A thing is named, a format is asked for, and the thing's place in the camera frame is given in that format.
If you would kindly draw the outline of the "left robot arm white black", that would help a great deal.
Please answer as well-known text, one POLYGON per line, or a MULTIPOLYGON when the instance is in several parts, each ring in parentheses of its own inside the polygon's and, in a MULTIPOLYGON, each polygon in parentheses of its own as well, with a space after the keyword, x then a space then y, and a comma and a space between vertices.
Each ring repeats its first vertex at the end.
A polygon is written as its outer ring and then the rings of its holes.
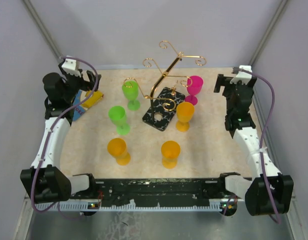
POLYGON ((72 125, 75 108, 79 106, 75 98, 79 91, 88 92, 90 98, 102 77, 91 68, 86 72, 88 80, 85 80, 79 68, 81 62, 78 58, 65 56, 58 65, 61 73, 51 72, 42 79, 47 94, 44 134, 30 168, 20 173, 20 180, 34 205, 67 201, 77 193, 91 199, 98 192, 92 174, 68 177, 60 170, 64 141, 72 125))

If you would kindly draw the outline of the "orange wine glass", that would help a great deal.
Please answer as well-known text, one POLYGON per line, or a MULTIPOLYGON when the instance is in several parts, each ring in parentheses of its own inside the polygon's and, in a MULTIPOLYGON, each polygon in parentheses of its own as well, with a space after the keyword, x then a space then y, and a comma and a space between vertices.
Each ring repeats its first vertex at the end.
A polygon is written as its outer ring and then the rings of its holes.
POLYGON ((180 153, 181 147, 177 142, 166 141, 161 146, 162 165, 167 169, 173 169, 177 165, 180 153))
POLYGON ((110 140, 107 145, 107 151, 121 166, 126 166, 131 161, 127 144, 122 138, 113 138, 110 140))
POLYGON ((176 129, 180 132, 186 132, 190 128, 190 121, 194 115, 195 107, 190 102, 182 102, 176 108, 176 129))

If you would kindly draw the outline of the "pink wine glass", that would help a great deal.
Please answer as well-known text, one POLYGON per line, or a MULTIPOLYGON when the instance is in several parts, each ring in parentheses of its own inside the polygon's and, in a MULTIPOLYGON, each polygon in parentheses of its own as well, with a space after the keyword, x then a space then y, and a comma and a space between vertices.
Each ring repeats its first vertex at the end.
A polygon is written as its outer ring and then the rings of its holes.
POLYGON ((188 96, 185 97, 184 101, 195 106, 198 103, 196 95, 201 92, 204 80, 197 75, 192 75, 190 78, 192 83, 190 84, 190 80, 187 81, 187 84, 190 86, 187 87, 188 96))

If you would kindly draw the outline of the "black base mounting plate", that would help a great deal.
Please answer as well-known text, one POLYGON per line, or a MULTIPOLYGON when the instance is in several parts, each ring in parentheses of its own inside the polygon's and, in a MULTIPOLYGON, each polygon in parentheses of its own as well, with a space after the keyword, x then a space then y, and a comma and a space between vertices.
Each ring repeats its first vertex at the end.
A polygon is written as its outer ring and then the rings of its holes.
POLYGON ((103 207, 120 207, 134 201, 137 207, 208 207, 210 200, 226 199, 225 178, 99 178, 91 190, 73 200, 100 200, 103 207))

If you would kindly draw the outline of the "orange wine glass front middle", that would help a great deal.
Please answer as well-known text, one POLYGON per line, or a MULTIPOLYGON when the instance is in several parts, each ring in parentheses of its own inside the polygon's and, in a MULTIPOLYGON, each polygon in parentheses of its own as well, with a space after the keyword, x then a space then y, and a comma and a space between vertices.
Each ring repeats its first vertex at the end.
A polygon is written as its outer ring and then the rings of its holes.
POLYGON ((177 165, 180 153, 181 147, 177 142, 166 141, 161 146, 162 165, 167 169, 173 169, 177 165))

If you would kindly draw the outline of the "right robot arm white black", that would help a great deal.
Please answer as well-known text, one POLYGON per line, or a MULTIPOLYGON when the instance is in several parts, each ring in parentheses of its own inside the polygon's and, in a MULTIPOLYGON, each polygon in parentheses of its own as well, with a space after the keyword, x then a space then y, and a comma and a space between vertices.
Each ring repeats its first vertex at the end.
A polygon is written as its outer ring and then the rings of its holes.
POLYGON ((241 148, 252 173, 251 180, 236 173, 226 176, 217 185, 217 192, 223 198, 235 194, 243 199, 252 216, 285 214, 290 208, 294 182, 270 159, 249 112, 256 80, 251 75, 245 78, 217 76, 214 92, 218 93, 223 87, 222 95, 226 99, 225 129, 241 148))

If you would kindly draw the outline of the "orange wine glass right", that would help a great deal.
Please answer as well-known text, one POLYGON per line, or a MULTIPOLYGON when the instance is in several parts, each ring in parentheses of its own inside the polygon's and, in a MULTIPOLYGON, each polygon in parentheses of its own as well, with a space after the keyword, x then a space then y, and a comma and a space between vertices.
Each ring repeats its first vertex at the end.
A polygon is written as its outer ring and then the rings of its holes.
POLYGON ((186 132, 190 128, 190 121, 194 115, 195 107, 190 102, 182 102, 176 108, 176 129, 180 132, 186 132))

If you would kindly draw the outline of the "orange wine glass front left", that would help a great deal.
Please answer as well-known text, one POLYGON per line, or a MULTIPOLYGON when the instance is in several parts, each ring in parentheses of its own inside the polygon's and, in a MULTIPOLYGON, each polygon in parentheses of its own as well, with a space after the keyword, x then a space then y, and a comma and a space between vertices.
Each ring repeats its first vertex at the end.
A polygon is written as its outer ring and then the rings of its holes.
POLYGON ((107 151, 121 166, 126 166, 131 161, 127 144, 122 138, 113 138, 110 140, 107 145, 107 151))

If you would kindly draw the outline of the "gold wine glass rack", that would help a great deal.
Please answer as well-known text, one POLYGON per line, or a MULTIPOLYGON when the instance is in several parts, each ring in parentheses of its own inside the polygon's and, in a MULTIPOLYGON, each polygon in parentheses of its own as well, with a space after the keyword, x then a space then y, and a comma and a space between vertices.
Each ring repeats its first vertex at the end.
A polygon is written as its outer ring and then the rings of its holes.
POLYGON ((185 95, 176 91, 176 86, 173 86, 164 87, 158 96, 155 96, 158 87, 165 79, 174 77, 171 75, 172 69, 184 58, 194 58, 195 64, 198 66, 206 65, 207 60, 205 57, 199 55, 185 55, 184 52, 177 51, 174 46, 167 40, 160 41, 158 45, 162 49, 171 47, 176 53, 176 58, 166 70, 161 70, 161 68, 156 65, 160 72, 160 77, 152 86, 149 94, 142 95, 144 99, 150 100, 150 108, 143 115, 142 121, 147 125, 155 128, 156 130, 163 132, 166 130, 173 117, 175 116, 177 106, 185 101, 185 95))

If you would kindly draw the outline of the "green wine glass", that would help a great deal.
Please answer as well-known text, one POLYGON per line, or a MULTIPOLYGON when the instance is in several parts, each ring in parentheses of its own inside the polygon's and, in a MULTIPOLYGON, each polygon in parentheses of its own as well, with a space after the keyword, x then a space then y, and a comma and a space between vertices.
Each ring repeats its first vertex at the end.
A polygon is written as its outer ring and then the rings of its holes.
POLYGON ((127 115, 125 109, 116 105, 109 109, 108 117, 116 126, 116 132, 121 135, 127 135, 130 132, 130 125, 127 123, 127 115))
POLYGON ((137 111, 141 104, 138 101, 139 86, 135 81, 126 81, 122 85, 124 96, 128 99, 127 108, 131 111, 137 111))

